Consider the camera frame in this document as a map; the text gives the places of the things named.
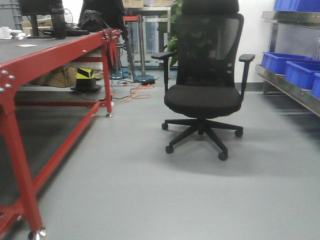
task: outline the blue plastic bin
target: blue plastic bin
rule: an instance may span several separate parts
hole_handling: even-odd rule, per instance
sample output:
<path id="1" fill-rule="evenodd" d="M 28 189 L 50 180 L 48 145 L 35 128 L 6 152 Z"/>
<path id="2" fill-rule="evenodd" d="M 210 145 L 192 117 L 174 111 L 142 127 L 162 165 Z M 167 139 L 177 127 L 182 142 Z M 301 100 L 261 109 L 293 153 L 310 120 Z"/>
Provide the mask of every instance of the blue plastic bin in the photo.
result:
<path id="1" fill-rule="evenodd" d="M 311 94 L 320 99 L 320 73 L 314 74 L 314 84 L 312 87 Z"/>
<path id="2" fill-rule="evenodd" d="M 277 0 L 275 11 L 288 12 L 320 12 L 319 0 Z"/>
<path id="3" fill-rule="evenodd" d="M 320 73 L 320 63 L 287 61 L 284 78 L 302 89 L 311 90 L 315 74 Z"/>
<path id="4" fill-rule="evenodd" d="M 284 54 L 277 52 L 263 52 L 262 67 L 274 74 L 286 73 L 286 61 L 293 62 L 320 62 L 320 60 L 301 55 Z"/>

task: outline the bag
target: bag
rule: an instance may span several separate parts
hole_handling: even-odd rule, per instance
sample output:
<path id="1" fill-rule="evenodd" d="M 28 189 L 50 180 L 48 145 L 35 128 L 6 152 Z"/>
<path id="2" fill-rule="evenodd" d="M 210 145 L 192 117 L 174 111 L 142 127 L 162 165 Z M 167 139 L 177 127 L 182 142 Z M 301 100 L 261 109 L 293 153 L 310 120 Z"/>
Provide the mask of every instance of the bag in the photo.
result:
<path id="1" fill-rule="evenodd" d="M 110 29 L 103 20 L 102 13 L 95 10 L 85 10 L 79 23 L 79 28 L 91 33 L 99 32 L 102 29 Z"/>

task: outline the table leg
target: table leg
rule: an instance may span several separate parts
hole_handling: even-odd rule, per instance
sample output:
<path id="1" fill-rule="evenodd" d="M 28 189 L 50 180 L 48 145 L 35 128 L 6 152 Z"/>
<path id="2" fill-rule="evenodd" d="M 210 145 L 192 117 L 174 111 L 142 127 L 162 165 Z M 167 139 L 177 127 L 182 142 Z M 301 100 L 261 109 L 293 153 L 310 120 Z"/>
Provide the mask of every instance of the table leg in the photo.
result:
<path id="1" fill-rule="evenodd" d="M 23 218 L 28 221 L 31 231 L 39 231 L 42 219 L 15 112 L 0 112 L 0 123 L 25 213 Z"/>
<path id="2" fill-rule="evenodd" d="M 108 66 L 108 57 L 105 46 L 101 46 L 101 60 L 103 67 L 103 79 L 104 79 L 104 88 L 105 88 L 105 106 L 106 106 L 106 117 L 112 118 L 114 116 L 112 109 L 112 101 L 111 101 L 111 92 L 110 92 L 110 79 L 109 79 L 109 66 Z"/>

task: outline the chair seat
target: chair seat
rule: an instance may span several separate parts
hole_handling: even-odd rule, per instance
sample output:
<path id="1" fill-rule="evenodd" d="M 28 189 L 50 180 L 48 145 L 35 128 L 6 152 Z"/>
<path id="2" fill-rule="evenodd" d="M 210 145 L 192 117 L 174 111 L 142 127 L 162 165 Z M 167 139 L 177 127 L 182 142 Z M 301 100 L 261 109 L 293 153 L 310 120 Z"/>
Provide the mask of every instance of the chair seat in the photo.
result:
<path id="1" fill-rule="evenodd" d="M 241 96 L 234 87 L 173 85 L 164 96 L 172 111 L 190 118 L 213 119 L 228 116 L 241 107 Z"/>

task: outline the white wall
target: white wall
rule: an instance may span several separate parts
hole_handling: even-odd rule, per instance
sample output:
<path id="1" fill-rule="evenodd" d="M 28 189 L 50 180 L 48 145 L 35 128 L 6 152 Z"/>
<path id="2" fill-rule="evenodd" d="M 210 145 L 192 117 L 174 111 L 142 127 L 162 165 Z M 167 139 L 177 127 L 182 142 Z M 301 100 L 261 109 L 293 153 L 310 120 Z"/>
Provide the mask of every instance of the white wall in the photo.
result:
<path id="1" fill-rule="evenodd" d="M 62 0 L 63 7 L 69 9 L 73 16 L 73 23 L 77 24 L 83 4 L 82 0 Z"/>
<path id="2" fill-rule="evenodd" d="M 62 0 L 63 6 L 73 15 L 73 22 L 78 23 L 83 1 Z M 272 11 L 275 0 L 239 0 L 240 13 L 244 16 L 244 27 L 238 54 L 255 54 L 251 63 L 248 82 L 261 82 L 262 78 L 256 74 L 256 64 L 262 61 L 263 51 L 268 50 L 271 24 L 262 22 L 262 12 Z M 235 68 L 236 82 L 241 82 L 243 63 L 237 62 Z"/>

